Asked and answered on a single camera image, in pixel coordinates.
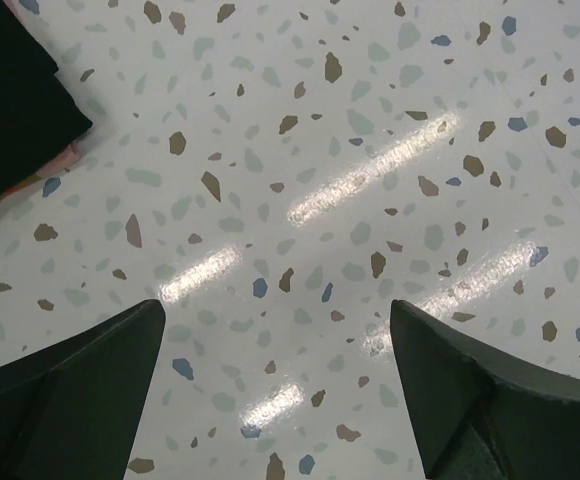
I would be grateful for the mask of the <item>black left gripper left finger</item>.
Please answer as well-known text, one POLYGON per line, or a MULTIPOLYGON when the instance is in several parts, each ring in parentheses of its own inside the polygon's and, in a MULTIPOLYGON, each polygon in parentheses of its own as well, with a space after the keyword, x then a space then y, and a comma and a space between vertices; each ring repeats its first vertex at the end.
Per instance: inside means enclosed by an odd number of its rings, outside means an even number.
POLYGON ((0 366, 0 479, 121 479, 165 327, 144 300, 0 366))

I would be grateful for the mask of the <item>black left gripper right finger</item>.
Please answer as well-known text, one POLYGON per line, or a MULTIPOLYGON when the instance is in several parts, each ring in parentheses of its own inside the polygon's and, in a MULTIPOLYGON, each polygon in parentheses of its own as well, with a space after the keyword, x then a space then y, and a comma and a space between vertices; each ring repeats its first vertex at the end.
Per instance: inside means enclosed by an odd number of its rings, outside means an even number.
POLYGON ((580 379, 465 335, 404 300, 390 334, 428 479, 580 479, 580 379))

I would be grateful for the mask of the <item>folded light pink t shirt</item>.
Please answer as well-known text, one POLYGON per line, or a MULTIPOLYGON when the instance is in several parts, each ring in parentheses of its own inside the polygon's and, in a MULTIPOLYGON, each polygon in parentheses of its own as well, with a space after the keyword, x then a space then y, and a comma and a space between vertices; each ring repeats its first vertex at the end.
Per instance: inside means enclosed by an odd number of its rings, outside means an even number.
POLYGON ((0 196, 0 200, 40 180, 48 179, 50 177, 59 175, 62 171, 69 169, 80 158, 81 153, 79 151, 78 144, 77 142, 72 142, 64 151, 62 151, 53 160, 42 166, 34 174, 31 174, 27 178, 16 183, 14 186, 8 188, 0 196))

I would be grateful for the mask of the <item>folded black t shirt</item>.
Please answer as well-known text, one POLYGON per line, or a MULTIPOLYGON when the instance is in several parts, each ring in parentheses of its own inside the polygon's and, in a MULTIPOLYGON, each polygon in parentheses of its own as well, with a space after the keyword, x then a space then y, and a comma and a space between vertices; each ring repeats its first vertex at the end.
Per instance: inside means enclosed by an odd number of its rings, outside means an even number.
POLYGON ((47 51, 0 1, 0 197, 92 127, 47 51))

